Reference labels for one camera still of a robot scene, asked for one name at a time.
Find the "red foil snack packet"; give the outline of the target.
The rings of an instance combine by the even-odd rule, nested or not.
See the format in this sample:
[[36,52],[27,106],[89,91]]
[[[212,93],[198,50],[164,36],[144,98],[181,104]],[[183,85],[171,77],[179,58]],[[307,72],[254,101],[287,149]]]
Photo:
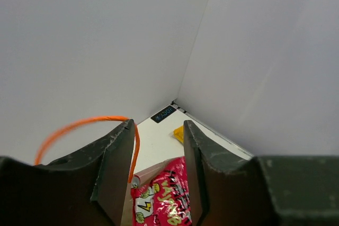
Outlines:
[[132,225],[192,225],[184,157],[171,159],[146,184],[131,182]]

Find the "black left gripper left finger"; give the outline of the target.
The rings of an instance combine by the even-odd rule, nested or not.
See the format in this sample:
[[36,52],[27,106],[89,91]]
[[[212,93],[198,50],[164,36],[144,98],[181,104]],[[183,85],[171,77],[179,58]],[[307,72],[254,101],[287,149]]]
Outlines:
[[86,200],[88,177],[1,157],[1,225],[112,225]]

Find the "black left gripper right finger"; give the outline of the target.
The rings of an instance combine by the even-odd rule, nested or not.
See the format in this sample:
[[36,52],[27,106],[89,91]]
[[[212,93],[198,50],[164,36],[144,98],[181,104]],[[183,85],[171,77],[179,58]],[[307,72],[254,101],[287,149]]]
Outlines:
[[193,225],[338,225],[337,156],[245,160],[183,126]]

